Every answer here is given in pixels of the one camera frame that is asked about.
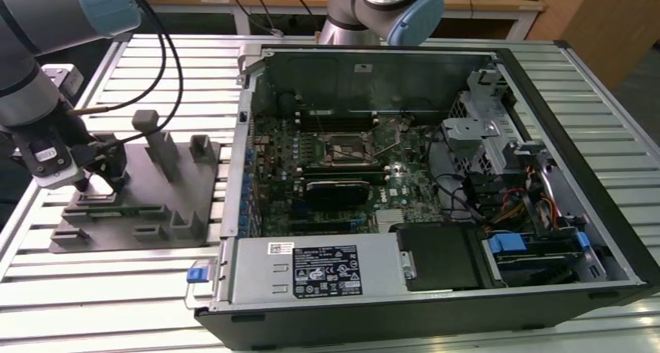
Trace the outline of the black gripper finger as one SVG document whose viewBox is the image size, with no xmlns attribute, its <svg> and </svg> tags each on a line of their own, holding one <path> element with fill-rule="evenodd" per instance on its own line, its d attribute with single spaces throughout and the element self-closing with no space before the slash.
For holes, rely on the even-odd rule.
<svg viewBox="0 0 660 353">
<path fill-rule="evenodd" d="M 76 188 L 77 192 L 85 193 L 85 191 L 89 189 L 90 186 L 90 177 L 93 176 L 93 173 L 89 171 L 82 171 L 80 178 L 72 183 L 72 185 Z"/>
<path fill-rule="evenodd" d="M 125 171 L 110 171 L 105 173 L 105 182 L 109 185 L 112 192 L 118 193 L 126 182 Z"/>
</svg>

